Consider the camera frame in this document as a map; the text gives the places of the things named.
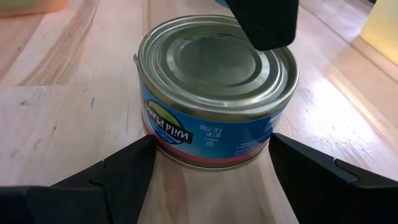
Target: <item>wood grain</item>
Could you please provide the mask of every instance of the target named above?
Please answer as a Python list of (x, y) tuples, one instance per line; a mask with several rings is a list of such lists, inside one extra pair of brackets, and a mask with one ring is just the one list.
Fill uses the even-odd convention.
[[(300, 83), (275, 131), (398, 180), (398, 68), (356, 37), (371, 6), (301, 4), (289, 46)], [(70, 0), (60, 12), (0, 19), (9, 30), (0, 33), (0, 184), (54, 184), (145, 135), (132, 56), (151, 28), (189, 14), (231, 15), (214, 0)], [(297, 219), (267, 151), (223, 172), (158, 153), (139, 223)]]

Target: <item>can label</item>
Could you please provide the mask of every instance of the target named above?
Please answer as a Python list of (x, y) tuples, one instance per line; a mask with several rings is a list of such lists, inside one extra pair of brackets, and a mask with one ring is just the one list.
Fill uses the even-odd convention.
[(167, 106), (142, 83), (142, 119), (162, 147), (188, 161), (226, 164), (243, 162), (267, 144), (281, 108), (254, 121), (222, 122), (196, 118)]

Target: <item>tuna can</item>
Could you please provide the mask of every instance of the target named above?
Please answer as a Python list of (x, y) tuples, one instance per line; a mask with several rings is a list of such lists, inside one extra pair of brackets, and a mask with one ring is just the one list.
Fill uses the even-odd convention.
[(167, 21), (144, 37), (135, 59), (146, 131), (171, 158), (201, 168), (259, 154), (299, 80), (286, 47), (257, 51), (226, 16)]
[(226, 0), (216, 0), (216, 2), (220, 3), (222, 6), (229, 7)]

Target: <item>yellow object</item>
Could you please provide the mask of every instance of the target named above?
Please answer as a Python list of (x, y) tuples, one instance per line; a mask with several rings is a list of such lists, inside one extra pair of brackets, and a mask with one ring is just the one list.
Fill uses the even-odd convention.
[(398, 0), (377, 0), (361, 37), (398, 64)]
[(67, 0), (0, 0), (0, 17), (63, 9)]

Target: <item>metal lid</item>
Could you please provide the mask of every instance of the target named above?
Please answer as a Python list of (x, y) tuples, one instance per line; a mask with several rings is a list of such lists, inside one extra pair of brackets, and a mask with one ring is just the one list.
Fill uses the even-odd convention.
[(236, 19), (226, 16), (167, 21), (145, 36), (138, 59), (152, 94), (204, 119), (270, 114), (288, 102), (298, 81), (287, 48), (257, 51)]

